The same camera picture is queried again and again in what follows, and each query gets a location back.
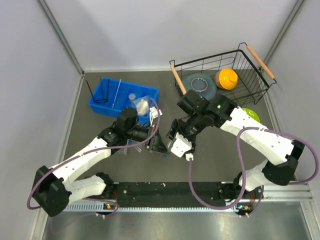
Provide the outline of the clear bag of white powder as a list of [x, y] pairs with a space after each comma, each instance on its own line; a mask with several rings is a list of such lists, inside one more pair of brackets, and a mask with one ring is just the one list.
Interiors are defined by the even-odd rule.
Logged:
[[146, 95], [133, 101], [133, 104], [139, 116], [144, 116], [149, 113], [149, 99], [150, 97]]

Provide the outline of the glass bulb tube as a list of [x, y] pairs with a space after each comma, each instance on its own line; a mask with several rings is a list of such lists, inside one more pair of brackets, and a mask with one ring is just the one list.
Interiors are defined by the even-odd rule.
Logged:
[[113, 99], [113, 103], [112, 103], [112, 106], [111, 106], [112, 108], [114, 108], [114, 106], [115, 106], [121, 82], [122, 82], [122, 79], [120, 79], [119, 82], [118, 82], [118, 85], [117, 85], [117, 88], [116, 88], [116, 92], [115, 92], [115, 96], [114, 96], [114, 99]]

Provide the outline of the black wire ring stand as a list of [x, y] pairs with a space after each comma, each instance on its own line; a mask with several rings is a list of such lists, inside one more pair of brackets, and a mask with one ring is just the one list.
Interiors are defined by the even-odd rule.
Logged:
[[92, 103], [106, 104], [109, 102], [109, 88], [110, 88], [109, 78], [101, 77], [99, 84], [97, 85], [94, 91], [92, 91], [89, 81], [86, 80], [85, 82], [91, 95], [88, 101], [89, 105], [91, 105]]

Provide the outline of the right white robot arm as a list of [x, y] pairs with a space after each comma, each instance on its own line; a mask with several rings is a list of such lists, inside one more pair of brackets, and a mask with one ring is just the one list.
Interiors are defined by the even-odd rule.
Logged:
[[245, 198], [265, 184], [290, 184], [305, 147], [301, 141], [269, 132], [225, 95], [216, 94], [207, 100], [189, 90], [177, 105], [187, 114], [187, 120], [174, 119], [171, 124], [167, 133], [171, 153], [188, 159], [195, 152], [196, 136], [207, 127], [216, 127], [243, 140], [266, 158], [235, 179], [233, 192], [237, 197]]

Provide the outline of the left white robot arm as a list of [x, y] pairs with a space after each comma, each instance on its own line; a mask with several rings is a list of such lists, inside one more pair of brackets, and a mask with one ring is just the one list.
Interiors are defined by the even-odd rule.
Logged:
[[50, 217], [55, 217], [73, 202], [115, 197], [115, 182], [108, 174], [98, 172], [82, 180], [78, 178], [122, 149], [144, 145], [150, 151], [165, 153], [167, 148], [159, 133], [161, 115], [157, 107], [150, 108], [150, 125], [146, 127], [138, 124], [138, 112], [126, 107], [111, 126], [102, 130], [82, 150], [60, 164], [40, 167], [34, 177], [32, 198]]

